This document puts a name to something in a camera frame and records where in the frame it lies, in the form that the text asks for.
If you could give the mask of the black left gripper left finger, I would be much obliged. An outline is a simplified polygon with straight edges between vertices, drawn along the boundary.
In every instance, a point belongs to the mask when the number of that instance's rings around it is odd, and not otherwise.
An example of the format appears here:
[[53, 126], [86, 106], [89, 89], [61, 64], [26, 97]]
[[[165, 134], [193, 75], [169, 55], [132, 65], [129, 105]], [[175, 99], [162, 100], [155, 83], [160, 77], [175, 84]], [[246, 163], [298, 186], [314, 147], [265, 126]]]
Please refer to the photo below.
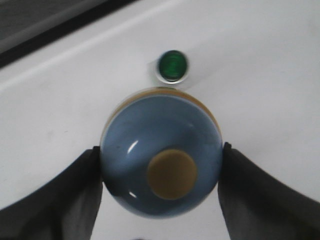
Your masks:
[[2, 240], [89, 240], [102, 199], [100, 148], [0, 211]]

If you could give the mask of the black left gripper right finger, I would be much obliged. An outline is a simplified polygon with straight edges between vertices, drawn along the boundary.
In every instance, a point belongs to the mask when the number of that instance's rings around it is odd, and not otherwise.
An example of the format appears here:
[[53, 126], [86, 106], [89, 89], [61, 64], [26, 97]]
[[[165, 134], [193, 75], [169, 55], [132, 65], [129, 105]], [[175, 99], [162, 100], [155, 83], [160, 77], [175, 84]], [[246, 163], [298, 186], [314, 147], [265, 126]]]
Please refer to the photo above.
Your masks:
[[223, 147], [218, 199], [232, 240], [318, 240], [320, 203]]

